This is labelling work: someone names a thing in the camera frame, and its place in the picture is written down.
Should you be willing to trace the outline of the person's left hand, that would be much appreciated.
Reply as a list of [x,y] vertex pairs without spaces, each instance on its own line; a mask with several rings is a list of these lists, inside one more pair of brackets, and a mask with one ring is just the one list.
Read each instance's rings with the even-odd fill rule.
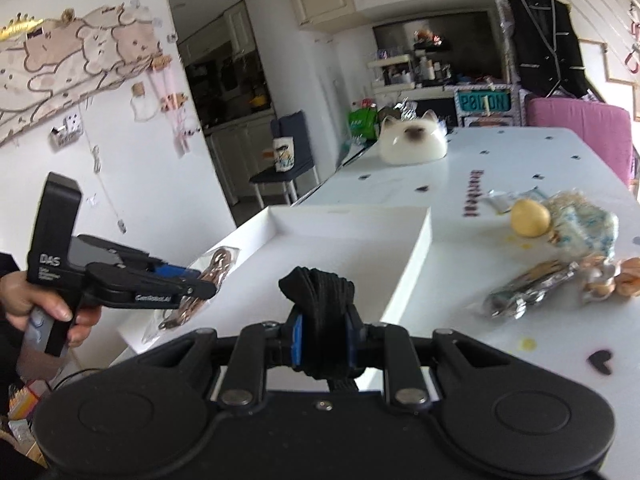
[[[72,320],[72,311],[54,290],[45,289],[26,281],[26,273],[13,272],[1,279],[1,309],[9,323],[24,332],[30,312],[41,308],[51,318],[61,322]],[[83,344],[99,323],[100,307],[82,307],[75,314],[75,321],[67,333],[70,348]]]

